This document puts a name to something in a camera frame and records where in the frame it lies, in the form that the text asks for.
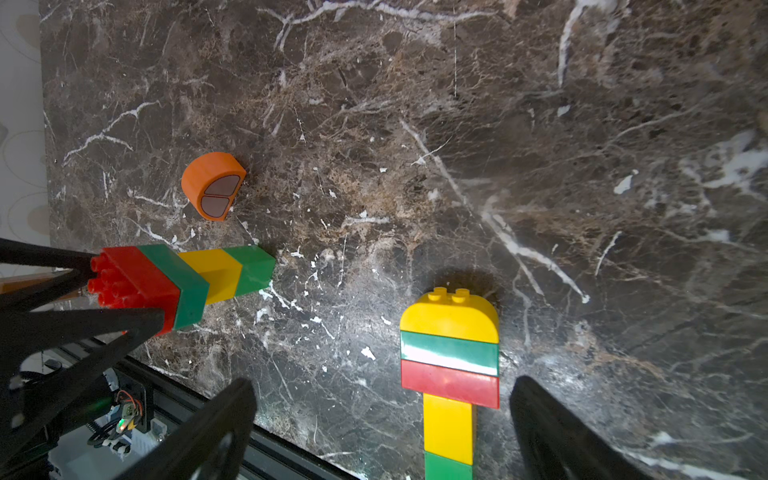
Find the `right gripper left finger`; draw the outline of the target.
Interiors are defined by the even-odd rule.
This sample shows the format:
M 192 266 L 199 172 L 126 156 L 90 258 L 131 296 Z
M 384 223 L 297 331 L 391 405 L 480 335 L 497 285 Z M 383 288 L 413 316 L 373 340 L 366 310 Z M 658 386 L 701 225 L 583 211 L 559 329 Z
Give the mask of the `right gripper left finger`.
M 122 479 L 235 479 L 253 429 L 252 383 L 238 378 L 182 424 Z

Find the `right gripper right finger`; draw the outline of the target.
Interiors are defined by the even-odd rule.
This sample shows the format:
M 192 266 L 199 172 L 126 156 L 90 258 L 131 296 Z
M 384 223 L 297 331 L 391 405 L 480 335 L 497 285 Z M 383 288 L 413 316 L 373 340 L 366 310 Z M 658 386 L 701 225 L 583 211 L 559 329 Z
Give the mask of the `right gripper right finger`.
M 647 479 L 529 376 L 516 379 L 510 413 L 529 479 Z

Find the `red long lego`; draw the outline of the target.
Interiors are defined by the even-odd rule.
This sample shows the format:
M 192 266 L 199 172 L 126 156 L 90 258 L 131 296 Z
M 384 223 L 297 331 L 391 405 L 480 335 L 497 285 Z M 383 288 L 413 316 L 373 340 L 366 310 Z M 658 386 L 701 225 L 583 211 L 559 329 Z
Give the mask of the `red long lego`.
M 172 330 L 181 291 L 137 247 L 104 248 L 90 260 L 90 268 L 95 277 L 87 288 L 101 307 L 161 309 L 164 325 L 159 335 Z
M 409 360 L 401 360 L 400 368 L 404 389 L 476 406 L 500 408 L 498 377 Z

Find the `yellow square lego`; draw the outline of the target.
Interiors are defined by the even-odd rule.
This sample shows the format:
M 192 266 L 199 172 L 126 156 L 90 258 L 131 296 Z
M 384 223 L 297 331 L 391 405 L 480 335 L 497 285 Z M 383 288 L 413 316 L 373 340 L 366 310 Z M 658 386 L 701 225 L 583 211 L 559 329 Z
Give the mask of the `yellow square lego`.
M 469 403 L 423 395 L 424 447 L 427 452 L 474 464 L 475 410 Z
M 180 258 L 209 284 L 206 305 L 235 297 L 243 266 L 223 249 L 184 252 Z
M 485 298 L 459 288 L 450 293 L 436 287 L 409 306 L 400 319 L 400 330 L 447 338 L 498 344 L 499 315 Z

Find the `green long lego back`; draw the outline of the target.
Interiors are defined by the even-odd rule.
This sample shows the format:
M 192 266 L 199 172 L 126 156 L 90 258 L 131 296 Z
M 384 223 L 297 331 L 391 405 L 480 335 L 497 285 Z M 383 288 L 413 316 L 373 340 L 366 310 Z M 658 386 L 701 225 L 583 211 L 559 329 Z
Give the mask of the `green long lego back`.
M 402 332 L 403 360 L 487 376 L 499 376 L 499 346 L 436 335 Z

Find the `green long lego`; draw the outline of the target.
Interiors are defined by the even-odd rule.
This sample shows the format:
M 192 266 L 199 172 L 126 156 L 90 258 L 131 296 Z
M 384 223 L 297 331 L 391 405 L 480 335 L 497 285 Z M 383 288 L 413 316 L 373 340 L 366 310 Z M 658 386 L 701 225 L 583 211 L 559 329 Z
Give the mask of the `green long lego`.
M 143 245 L 138 249 L 179 289 L 173 330 L 202 319 L 210 284 L 166 245 Z
M 499 346 L 436 335 L 402 332 L 403 360 L 487 376 L 499 376 Z

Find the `green square lego front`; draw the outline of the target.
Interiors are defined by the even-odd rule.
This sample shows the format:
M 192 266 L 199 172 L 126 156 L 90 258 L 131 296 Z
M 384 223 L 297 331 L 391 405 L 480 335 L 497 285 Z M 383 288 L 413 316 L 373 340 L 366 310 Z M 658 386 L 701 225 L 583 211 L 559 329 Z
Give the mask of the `green square lego front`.
M 473 466 L 425 451 L 426 480 L 472 480 Z

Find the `green square lego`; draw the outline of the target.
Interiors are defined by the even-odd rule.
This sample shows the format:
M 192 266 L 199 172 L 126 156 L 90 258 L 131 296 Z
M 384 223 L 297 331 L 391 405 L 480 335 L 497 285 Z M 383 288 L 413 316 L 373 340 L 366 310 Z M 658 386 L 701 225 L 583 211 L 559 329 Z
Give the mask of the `green square lego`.
M 425 451 L 426 480 L 472 480 L 473 466 Z
M 242 266 L 235 296 L 244 296 L 267 288 L 272 280 L 276 259 L 258 246 L 224 248 Z

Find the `green long lego front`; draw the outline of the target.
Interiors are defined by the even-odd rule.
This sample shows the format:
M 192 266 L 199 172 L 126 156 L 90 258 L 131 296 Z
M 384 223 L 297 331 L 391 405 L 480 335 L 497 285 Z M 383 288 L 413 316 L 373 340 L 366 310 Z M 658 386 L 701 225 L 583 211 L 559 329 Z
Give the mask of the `green long lego front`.
M 202 319 L 210 284 L 166 245 L 143 245 L 138 249 L 179 289 L 173 330 Z

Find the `yellow square lego back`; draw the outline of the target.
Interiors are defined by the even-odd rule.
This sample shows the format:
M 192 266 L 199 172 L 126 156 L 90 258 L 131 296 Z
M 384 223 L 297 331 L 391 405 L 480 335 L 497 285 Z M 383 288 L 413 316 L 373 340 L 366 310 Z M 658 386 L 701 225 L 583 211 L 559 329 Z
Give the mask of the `yellow square lego back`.
M 498 344 L 499 315 L 485 298 L 459 288 L 450 293 L 436 287 L 409 306 L 400 319 L 400 330 L 447 338 Z

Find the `orange round lego piece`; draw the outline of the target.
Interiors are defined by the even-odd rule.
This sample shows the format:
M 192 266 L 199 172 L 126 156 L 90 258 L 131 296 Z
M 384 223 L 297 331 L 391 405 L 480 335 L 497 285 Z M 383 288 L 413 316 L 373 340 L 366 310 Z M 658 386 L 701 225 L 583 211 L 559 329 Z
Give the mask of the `orange round lego piece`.
M 224 221 L 242 186 L 246 170 L 225 152 L 211 152 L 184 170 L 181 186 L 196 211 L 206 220 Z

